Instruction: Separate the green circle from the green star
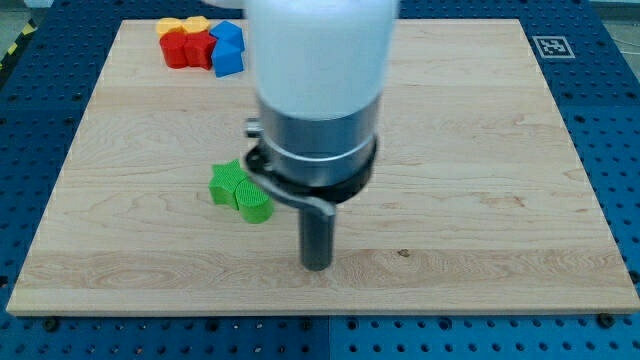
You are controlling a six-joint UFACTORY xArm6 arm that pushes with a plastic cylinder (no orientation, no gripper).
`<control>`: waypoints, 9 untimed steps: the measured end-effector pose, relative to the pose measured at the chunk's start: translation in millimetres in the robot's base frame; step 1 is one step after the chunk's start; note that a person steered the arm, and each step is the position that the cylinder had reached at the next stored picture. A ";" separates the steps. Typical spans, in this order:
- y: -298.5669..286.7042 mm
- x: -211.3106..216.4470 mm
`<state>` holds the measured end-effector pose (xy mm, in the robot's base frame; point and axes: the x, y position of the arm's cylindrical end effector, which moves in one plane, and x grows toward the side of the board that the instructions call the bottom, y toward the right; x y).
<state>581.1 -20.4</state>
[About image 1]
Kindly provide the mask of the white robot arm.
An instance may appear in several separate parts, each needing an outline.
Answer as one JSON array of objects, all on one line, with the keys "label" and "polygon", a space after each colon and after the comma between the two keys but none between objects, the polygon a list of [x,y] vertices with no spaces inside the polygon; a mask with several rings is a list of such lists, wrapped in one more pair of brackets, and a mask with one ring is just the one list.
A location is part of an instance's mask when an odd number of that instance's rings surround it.
[{"label": "white robot arm", "polygon": [[399,4],[391,0],[209,0],[241,9],[259,114],[245,164],[271,198],[299,212],[300,258],[333,259],[338,204],[367,184]]}]

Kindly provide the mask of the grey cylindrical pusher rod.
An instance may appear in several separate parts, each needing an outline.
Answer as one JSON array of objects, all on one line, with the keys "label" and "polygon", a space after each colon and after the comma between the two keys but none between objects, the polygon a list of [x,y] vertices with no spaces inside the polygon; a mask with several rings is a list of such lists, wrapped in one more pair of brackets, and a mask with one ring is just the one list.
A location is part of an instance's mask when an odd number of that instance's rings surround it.
[{"label": "grey cylindrical pusher rod", "polygon": [[334,216],[300,210],[298,223],[302,265],[310,271],[328,268],[333,259]]}]

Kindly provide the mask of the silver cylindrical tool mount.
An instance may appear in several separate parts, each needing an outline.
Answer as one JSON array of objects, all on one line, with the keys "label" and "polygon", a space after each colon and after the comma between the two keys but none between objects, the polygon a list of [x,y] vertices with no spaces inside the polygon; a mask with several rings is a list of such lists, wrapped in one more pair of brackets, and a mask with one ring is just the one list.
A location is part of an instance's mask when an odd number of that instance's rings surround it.
[{"label": "silver cylindrical tool mount", "polygon": [[247,122],[257,139],[246,154],[251,179],[275,200],[321,217],[368,182],[377,151],[378,99],[344,116],[288,115],[256,97],[259,115]]}]

